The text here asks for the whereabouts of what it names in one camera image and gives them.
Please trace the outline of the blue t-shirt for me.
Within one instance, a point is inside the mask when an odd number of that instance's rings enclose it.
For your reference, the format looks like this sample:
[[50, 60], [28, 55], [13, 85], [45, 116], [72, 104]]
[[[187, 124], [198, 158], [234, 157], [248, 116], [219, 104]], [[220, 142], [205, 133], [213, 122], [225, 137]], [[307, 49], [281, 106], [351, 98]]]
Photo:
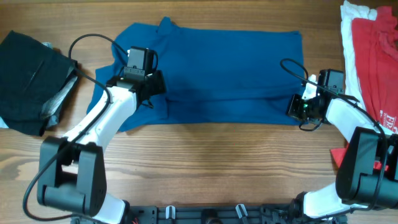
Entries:
[[105, 83], [116, 76], [132, 46], [155, 50], [167, 91], [151, 98], [121, 126], [128, 131], [150, 124], [259, 123], [295, 126], [286, 115], [290, 99], [301, 94], [298, 78], [280, 66], [284, 58], [303, 62], [298, 31], [203, 30], [135, 23], [112, 48], [114, 62], [95, 71]]

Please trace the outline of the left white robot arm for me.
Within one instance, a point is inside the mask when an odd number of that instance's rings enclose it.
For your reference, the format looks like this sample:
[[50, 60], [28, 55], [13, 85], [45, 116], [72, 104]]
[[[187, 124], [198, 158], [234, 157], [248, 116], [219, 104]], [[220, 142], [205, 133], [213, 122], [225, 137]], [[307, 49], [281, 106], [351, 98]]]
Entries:
[[104, 150], [143, 101], [165, 93], [165, 81], [157, 70], [113, 77], [100, 87], [101, 99], [78, 125], [42, 143], [37, 202], [92, 222], [131, 223], [130, 204], [107, 192]]

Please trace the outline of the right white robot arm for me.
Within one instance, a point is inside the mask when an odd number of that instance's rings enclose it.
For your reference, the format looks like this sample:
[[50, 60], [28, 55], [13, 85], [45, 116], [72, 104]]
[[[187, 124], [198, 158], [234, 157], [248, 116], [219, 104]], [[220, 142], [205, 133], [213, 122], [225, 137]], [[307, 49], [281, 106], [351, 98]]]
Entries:
[[335, 183], [305, 193], [303, 214], [326, 219], [356, 210], [397, 209], [397, 135], [382, 129], [357, 104], [322, 94], [295, 94], [287, 115], [301, 122], [330, 123], [348, 140]]

